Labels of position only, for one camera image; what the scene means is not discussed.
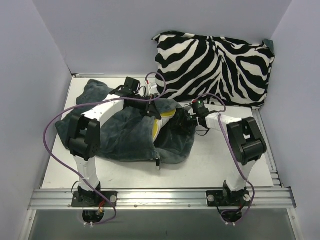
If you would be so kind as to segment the grey zebra pillowcase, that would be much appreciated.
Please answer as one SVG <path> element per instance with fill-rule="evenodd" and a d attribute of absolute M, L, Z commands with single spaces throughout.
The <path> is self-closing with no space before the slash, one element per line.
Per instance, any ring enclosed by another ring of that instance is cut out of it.
<path fill-rule="evenodd" d="M 112 88 L 101 81 L 88 81 L 83 93 L 76 99 L 78 108 L 55 123 L 63 144 L 66 143 L 71 116 L 91 110 L 90 103 L 103 101 L 111 91 Z M 154 121 L 154 117 L 143 116 L 136 108 L 127 107 L 118 112 L 100 128 L 101 142 L 97 156 L 127 163 L 153 159 L 160 159 L 161 163 L 168 165 L 184 162 L 194 145 L 195 132 L 185 134 L 174 131 L 171 119 L 153 142 Z"/>

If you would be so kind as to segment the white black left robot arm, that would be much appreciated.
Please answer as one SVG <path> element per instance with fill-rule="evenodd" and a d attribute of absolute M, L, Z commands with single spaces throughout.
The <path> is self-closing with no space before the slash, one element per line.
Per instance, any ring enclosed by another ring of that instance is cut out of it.
<path fill-rule="evenodd" d="M 101 201 L 101 183 L 95 160 L 101 147 L 101 125 L 126 107 L 140 110 L 143 116 L 162 119 L 153 101 L 159 95 L 157 84 L 146 81 L 146 96 L 139 95 L 139 87 L 138 80 L 127 77 L 124 84 L 106 96 L 104 104 L 99 104 L 83 114 L 74 114 L 70 118 L 65 144 L 81 175 L 78 195 L 90 206 Z"/>

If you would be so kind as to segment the cream quilted pillow yellow trim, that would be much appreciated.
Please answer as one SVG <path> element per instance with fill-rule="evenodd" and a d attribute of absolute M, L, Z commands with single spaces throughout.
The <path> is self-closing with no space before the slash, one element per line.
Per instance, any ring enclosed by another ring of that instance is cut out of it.
<path fill-rule="evenodd" d="M 160 134 L 161 129 L 175 116 L 176 109 L 163 112 L 160 114 L 161 119 L 155 119 L 152 127 L 152 140 L 156 141 L 157 137 Z"/>

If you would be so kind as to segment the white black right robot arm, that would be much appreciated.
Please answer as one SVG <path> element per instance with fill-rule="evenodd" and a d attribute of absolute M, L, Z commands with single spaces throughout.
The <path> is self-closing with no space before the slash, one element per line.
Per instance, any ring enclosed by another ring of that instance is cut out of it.
<path fill-rule="evenodd" d="M 250 173 L 267 151 L 266 141 L 253 117 L 239 118 L 225 115 L 222 110 L 209 110 L 203 100 L 193 100 L 187 108 L 176 111 L 174 128 L 188 134 L 201 126 L 207 131 L 222 133 L 233 160 L 233 167 L 224 181 L 222 200 L 232 205 L 250 184 Z"/>

